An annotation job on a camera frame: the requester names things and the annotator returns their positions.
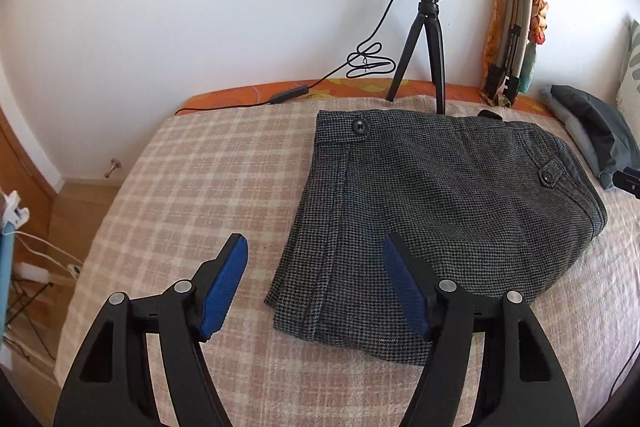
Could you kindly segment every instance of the houndstooth pants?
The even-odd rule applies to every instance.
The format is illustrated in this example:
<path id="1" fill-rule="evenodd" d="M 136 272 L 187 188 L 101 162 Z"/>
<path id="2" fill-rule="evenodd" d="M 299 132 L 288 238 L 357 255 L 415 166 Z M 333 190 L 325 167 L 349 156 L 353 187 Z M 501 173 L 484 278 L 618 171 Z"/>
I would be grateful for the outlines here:
<path id="1" fill-rule="evenodd" d="M 303 340 L 424 364 L 383 264 L 398 232 L 468 291 L 527 301 L 604 228 L 571 149 L 535 124 L 406 110 L 318 114 L 308 181 L 265 299 Z"/>

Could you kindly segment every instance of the folded gray clothing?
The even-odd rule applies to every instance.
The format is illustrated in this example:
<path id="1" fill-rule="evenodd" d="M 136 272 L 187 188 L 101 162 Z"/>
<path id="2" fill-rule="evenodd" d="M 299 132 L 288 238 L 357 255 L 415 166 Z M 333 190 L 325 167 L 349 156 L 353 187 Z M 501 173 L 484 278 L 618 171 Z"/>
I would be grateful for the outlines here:
<path id="1" fill-rule="evenodd" d="M 302 200 L 265 299 L 300 339 L 424 364 L 383 264 L 398 232 L 439 277 L 532 301 L 606 224 L 569 146 L 540 127 L 406 110 L 318 114 Z"/>
<path id="2" fill-rule="evenodd" d="M 584 159 L 587 161 L 587 165 L 591 169 L 591 172 L 593 172 L 593 175 L 600 179 L 601 172 L 598 155 L 591 144 L 591 139 L 589 138 L 586 129 L 580 123 L 580 120 L 578 120 L 571 111 L 556 100 L 556 98 L 551 94 L 551 86 L 542 87 L 542 89 L 540 89 L 540 95 L 542 95 L 542 101 L 545 103 L 546 107 L 548 107 L 554 116 L 564 124 L 567 133 L 569 133 L 571 138 L 574 139 L 575 144 L 578 146 L 582 156 L 584 156 Z M 600 181 L 600 183 L 602 184 L 602 188 L 605 190 L 613 187 L 613 182 L 609 185 L 604 185 L 602 181 Z"/>
<path id="3" fill-rule="evenodd" d="M 613 174 L 625 168 L 640 169 L 640 150 L 625 118 L 615 107 L 571 86 L 552 86 L 551 94 L 570 110 L 589 135 L 598 156 L 600 182 L 613 184 Z"/>

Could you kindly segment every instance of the checkered bedspread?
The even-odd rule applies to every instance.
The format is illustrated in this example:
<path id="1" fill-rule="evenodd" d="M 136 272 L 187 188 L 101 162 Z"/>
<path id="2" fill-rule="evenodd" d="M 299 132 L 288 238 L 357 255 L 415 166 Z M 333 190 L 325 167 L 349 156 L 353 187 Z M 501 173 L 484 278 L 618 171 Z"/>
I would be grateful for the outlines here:
<path id="1" fill-rule="evenodd" d="M 274 331 L 273 310 L 263 303 L 306 182 L 318 110 L 391 107 L 434 112 L 434 100 L 309 100 L 167 120 L 94 240 L 62 331 L 60 384 L 112 292 L 131 298 L 161 293 L 190 278 L 232 232 L 240 232 L 249 241 L 249 263 L 222 331 L 202 346 L 234 426 L 398 425 L 420 367 Z M 476 115 L 481 108 L 447 103 L 453 116 Z M 505 120 L 539 124 L 582 160 L 557 120 L 496 112 Z M 564 368 L 582 423 L 604 404 L 640 338 L 640 203 L 594 185 L 606 204 L 608 225 L 532 306 Z M 456 425 L 470 419 L 481 351 L 476 335 Z M 153 336 L 149 357 L 161 420 L 176 425 Z"/>

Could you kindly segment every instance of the black tripod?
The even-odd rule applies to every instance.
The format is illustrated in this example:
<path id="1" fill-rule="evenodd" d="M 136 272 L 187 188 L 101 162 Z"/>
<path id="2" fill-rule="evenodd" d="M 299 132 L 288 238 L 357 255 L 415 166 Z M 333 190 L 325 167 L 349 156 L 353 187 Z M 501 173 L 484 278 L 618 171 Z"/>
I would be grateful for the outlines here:
<path id="1" fill-rule="evenodd" d="M 444 84 L 444 49 L 442 45 L 442 28 L 438 19 L 439 0 L 420 0 L 418 4 L 418 15 L 415 18 L 409 36 L 407 37 L 404 50 L 398 62 L 398 68 L 394 75 L 393 82 L 386 94 L 386 99 L 393 102 L 396 97 L 402 77 L 409 65 L 409 60 L 414 54 L 415 45 L 420 37 L 420 31 L 424 26 L 427 33 L 427 47 L 429 49 L 429 62 L 431 64 L 431 82 L 436 86 L 436 111 L 437 114 L 445 112 L 445 84 Z"/>

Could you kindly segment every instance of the floral orange fabric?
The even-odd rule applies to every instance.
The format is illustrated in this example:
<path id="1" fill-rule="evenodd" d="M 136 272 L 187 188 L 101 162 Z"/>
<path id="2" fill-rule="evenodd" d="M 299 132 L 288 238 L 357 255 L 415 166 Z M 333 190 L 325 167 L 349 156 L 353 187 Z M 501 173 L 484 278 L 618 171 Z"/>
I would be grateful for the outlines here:
<path id="1" fill-rule="evenodd" d="M 259 84 L 257 86 L 233 87 L 220 91 L 207 92 L 192 96 L 187 100 L 177 115 L 189 114 L 198 110 L 232 107 L 236 105 L 251 105 L 268 101 L 274 94 L 292 89 L 304 84 L 313 84 L 315 80 L 300 80 L 297 82 L 274 82 L 273 84 Z M 347 98 L 370 97 L 385 98 L 391 83 L 390 78 L 329 78 L 312 88 L 308 95 L 294 100 L 309 98 Z M 396 98 L 426 94 L 435 96 L 435 86 L 431 82 L 423 80 L 403 80 L 398 89 Z M 486 103 L 480 96 L 477 87 L 457 86 L 447 84 L 447 100 L 459 100 L 463 102 Z M 551 116 L 545 105 L 538 100 L 520 95 L 513 109 Z"/>

